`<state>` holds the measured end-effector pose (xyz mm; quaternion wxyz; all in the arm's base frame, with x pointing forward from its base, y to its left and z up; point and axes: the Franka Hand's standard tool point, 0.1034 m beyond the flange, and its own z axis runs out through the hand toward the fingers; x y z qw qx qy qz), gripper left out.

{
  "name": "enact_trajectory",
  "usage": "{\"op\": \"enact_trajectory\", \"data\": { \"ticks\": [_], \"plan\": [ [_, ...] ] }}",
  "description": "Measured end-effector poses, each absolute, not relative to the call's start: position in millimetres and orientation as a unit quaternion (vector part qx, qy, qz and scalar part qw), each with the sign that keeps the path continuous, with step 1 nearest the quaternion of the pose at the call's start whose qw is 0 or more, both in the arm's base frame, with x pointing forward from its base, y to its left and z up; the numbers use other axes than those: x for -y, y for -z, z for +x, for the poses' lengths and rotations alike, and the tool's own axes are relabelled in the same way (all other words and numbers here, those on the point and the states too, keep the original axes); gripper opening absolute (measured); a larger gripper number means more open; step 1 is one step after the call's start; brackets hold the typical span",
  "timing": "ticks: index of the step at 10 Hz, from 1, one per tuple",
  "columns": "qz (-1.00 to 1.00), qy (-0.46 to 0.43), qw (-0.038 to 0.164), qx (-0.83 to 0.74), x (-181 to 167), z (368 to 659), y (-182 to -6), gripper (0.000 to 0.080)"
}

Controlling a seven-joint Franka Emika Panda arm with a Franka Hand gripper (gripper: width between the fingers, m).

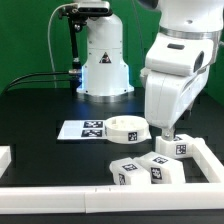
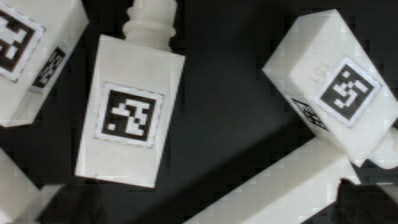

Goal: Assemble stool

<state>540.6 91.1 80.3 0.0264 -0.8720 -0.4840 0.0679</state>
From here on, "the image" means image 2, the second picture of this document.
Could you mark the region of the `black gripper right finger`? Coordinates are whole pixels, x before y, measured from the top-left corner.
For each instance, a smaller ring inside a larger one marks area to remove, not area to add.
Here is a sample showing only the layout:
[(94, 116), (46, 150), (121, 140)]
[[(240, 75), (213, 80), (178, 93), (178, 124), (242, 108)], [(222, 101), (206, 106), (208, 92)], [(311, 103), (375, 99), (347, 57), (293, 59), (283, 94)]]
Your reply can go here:
[(398, 224), (398, 201), (377, 185), (343, 179), (332, 210), (334, 224)]

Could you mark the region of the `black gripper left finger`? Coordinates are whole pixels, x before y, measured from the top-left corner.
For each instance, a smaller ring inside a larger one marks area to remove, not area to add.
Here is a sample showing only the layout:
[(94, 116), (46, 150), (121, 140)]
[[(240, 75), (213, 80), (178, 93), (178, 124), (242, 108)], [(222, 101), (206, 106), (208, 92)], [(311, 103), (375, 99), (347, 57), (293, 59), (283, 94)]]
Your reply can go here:
[(98, 183), (68, 184), (39, 214), (41, 224), (107, 224), (103, 194)]

